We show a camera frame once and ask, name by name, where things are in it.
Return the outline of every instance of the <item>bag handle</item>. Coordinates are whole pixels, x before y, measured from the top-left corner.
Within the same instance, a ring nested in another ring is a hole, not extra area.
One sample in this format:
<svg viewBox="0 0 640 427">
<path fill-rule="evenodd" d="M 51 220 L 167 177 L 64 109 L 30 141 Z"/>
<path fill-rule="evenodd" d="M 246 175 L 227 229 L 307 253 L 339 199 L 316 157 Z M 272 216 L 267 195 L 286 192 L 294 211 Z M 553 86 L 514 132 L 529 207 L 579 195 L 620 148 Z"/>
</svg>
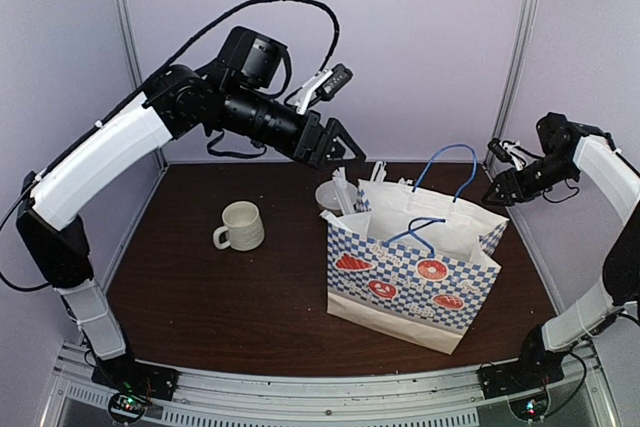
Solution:
<svg viewBox="0 0 640 427">
<path fill-rule="evenodd" d="M 420 177 L 418 177 L 418 180 L 416 181 L 415 185 L 413 186 L 413 189 L 411 190 L 411 192 L 415 192 L 416 189 L 420 186 L 420 184 L 422 183 L 422 181 L 424 180 L 424 177 L 427 175 L 427 172 L 429 172 L 429 169 L 431 168 L 431 164 L 433 164 L 433 161 L 443 152 L 445 152 L 446 150 L 449 149 L 456 149 L 456 148 L 463 148 L 463 149 L 468 149 L 471 151 L 471 155 L 473 156 L 473 171 L 471 172 L 471 177 L 469 177 L 469 179 L 460 186 L 460 188 L 456 191 L 456 195 L 453 196 L 453 201 L 455 202 L 456 200 L 458 200 L 458 197 L 460 197 L 460 193 L 471 183 L 473 182 L 473 179 L 476 178 L 476 172 L 478 170 L 478 156 L 476 155 L 476 151 L 473 150 L 473 147 L 471 147 L 470 145 L 467 144 L 451 144 L 451 145 L 447 145 L 446 147 L 441 148 L 440 150 L 438 150 L 435 154 L 433 154 L 431 156 L 431 158 L 429 159 L 429 163 L 427 163 L 427 166 L 424 168 L 424 170 L 422 171 L 422 173 L 420 174 Z"/>
<path fill-rule="evenodd" d="M 413 224 L 419 220 L 426 221 L 426 223 L 419 227 L 413 227 Z M 446 222 L 445 219 L 436 219 L 435 217 L 416 217 L 415 219 L 412 219 L 411 222 L 409 222 L 409 228 L 406 231 L 401 232 L 398 235 L 394 235 L 389 240 L 387 240 L 387 243 L 397 242 L 398 239 L 404 237 L 405 235 L 410 235 L 411 237 L 413 237 L 414 239 L 416 239 L 418 242 L 422 243 L 425 247 L 429 249 L 430 256 L 434 256 L 435 249 L 433 248 L 433 245 L 431 245 L 429 242 L 427 242 L 418 234 L 416 234 L 416 230 L 423 229 L 425 227 L 428 227 L 431 224 L 436 224 L 436 223 L 444 224 L 445 222 Z"/>
</svg>

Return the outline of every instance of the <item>mug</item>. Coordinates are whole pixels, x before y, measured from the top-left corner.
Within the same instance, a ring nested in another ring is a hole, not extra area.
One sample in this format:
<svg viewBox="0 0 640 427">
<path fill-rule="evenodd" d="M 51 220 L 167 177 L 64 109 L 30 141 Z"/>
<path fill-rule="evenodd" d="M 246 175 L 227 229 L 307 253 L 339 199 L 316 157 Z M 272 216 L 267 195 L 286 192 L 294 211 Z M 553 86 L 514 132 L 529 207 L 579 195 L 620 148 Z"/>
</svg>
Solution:
<svg viewBox="0 0 640 427">
<path fill-rule="evenodd" d="M 247 201 L 234 202 L 222 211 L 224 225 L 213 232 L 213 245 L 218 249 L 231 247 L 246 252 L 258 247 L 264 240 L 264 227 L 260 211 L 255 204 Z M 227 240 L 221 237 L 226 234 Z"/>
</svg>

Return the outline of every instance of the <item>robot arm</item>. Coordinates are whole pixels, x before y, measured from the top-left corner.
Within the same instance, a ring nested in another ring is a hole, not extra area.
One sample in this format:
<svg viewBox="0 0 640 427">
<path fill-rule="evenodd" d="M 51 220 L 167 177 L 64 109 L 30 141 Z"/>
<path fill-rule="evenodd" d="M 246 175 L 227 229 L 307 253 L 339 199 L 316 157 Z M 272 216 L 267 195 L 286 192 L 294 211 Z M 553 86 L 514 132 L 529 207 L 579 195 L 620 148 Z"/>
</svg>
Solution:
<svg viewBox="0 0 640 427">
<path fill-rule="evenodd" d="M 94 381 L 120 391 L 147 391 L 170 399 L 177 373 L 136 362 L 126 335 L 94 280 L 80 209 L 149 152 L 199 124 L 205 132 L 231 130 L 287 157 L 321 167 L 355 161 L 364 153 L 336 119 L 276 102 L 267 88 L 286 46 L 242 27 L 232 30 L 218 57 L 197 73 L 172 65 L 112 118 L 49 170 L 31 173 L 17 219 L 18 231 L 38 268 L 62 296 L 90 342 L 97 363 Z M 342 68 L 334 69 L 342 78 Z M 329 78 L 334 70 L 329 70 Z"/>
<path fill-rule="evenodd" d="M 498 174 L 483 201 L 512 206 L 531 201 L 566 179 L 589 176 L 616 210 L 624 228 L 607 255 L 602 276 L 569 309 L 534 328 L 517 362 L 480 369 L 488 397 L 539 387 L 542 379 L 562 379 L 561 362 L 571 348 L 595 329 L 608 327 L 624 304 L 640 293 L 640 175 L 620 155 L 610 134 L 549 113 L 537 124 L 544 157 L 524 169 Z M 492 141 L 490 149 L 508 161 Z"/>
</svg>

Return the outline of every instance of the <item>white wall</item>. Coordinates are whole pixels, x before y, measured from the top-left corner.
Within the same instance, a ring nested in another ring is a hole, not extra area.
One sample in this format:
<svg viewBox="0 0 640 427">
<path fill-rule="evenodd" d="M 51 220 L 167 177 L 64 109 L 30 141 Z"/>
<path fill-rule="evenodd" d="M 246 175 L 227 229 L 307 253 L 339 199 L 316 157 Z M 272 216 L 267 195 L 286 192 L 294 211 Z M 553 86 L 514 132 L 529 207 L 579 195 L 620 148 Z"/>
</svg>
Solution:
<svg viewBox="0 0 640 427">
<path fill-rule="evenodd" d="M 539 150 L 536 121 L 549 111 L 565 113 L 612 132 L 638 166 L 639 79 L 640 0 L 540 0 L 505 138 Z M 538 200 L 515 209 L 564 306 L 596 281 L 622 228 L 595 186 L 588 179 L 580 185 L 580 195 L 561 205 Z M 598 352 L 624 425 L 638 426 L 640 329 L 618 324 L 597 339 Z"/>
<path fill-rule="evenodd" d="M 150 74 L 197 29 L 244 0 L 129 0 L 142 69 Z M 510 61 L 521 0 L 321 0 L 340 19 L 334 62 L 354 72 L 323 118 L 338 117 L 370 158 L 423 160 L 464 139 L 486 149 Z M 184 63 L 214 58 L 237 24 L 287 44 L 292 88 L 319 67 L 331 40 L 325 15 L 308 6 L 252 7 L 199 42 Z M 248 147 L 228 138 L 225 147 Z M 201 129 L 169 145 L 170 161 L 212 161 Z M 444 159 L 467 159 L 450 151 Z M 270 159 L 280 158 L 275 152 Z"/>
<path fill-rule="evenodd" d="M 23 177 L 45 167 L 130 91 L 112 0 L 0 0 L 0 211 Z M 82 212 L 98 280 L 157 177 L 145 159 Z M 23 286 L 43 281 L 12 220 L 0 269 Z M 75 338 L 50 289 L 19 294 L 0 284 L 2 425 L 34 425 L 63 338 Z"/>
</svg>

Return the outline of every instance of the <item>wooden tabletop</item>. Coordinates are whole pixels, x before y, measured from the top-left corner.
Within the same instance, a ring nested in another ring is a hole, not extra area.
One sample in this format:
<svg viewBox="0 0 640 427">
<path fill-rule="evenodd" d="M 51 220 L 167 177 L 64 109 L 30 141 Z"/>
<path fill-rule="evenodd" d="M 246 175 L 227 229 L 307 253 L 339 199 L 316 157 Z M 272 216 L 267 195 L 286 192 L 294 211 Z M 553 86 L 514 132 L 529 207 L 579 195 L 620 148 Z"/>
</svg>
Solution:
<svg viewBox="0 0 640 427">
<path fill-rule="evenodd" d="M 389 164 L 387 180 L 416 178 L 422 167 Z M 453 194 L 469 171 L 437 164 L 423 186 Z M 370 172 L 348 175 L 356 182 Z M 329 178 L 292 163 L 172 166 L 108 293 L 136 356 L 245 374 L 420 372 L 516 357 L 525 334 L 554 315 L 511 224 L 494 254 L 502 271 L 453 355 L 328 315 L 327 226 L 314 192 Z M 462 197 L 479 203 L 488 185 L 479 172 Z M 260 208 L 266 239 L 255 251 L 212 245 L 223 208 L 236 200 Z"/>
</svg>

